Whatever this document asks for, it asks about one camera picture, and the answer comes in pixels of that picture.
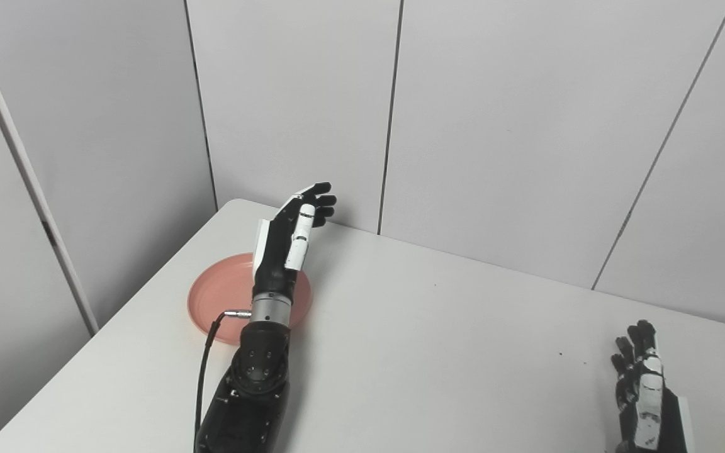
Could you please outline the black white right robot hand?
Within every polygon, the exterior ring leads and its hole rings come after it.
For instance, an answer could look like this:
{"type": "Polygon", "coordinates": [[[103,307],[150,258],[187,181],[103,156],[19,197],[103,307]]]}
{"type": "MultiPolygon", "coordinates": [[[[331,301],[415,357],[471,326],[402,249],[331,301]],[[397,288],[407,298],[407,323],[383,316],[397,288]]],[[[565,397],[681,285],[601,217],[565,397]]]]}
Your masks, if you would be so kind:
{"type": "Polygon", "coordinates": [[[621,441],[616,452],[694,452],[687,399],[666,384],[656,330],[647,320],[615,339],[615,401],[621,441]]]}

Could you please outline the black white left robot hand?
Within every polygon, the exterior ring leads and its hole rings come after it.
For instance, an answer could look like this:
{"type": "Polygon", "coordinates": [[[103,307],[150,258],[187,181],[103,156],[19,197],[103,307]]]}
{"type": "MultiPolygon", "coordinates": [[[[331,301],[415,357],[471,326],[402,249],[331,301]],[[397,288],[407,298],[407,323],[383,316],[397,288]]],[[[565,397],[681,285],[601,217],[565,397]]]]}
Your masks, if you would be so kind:
{"type": "Polygon", "coordinates": [[[260,221],[254,251],[253,296],[278,294],[293,301],[314,228],[331,218],[337,197],[330,182],[318,182],[297,193],[270,220],[260,221]]]}

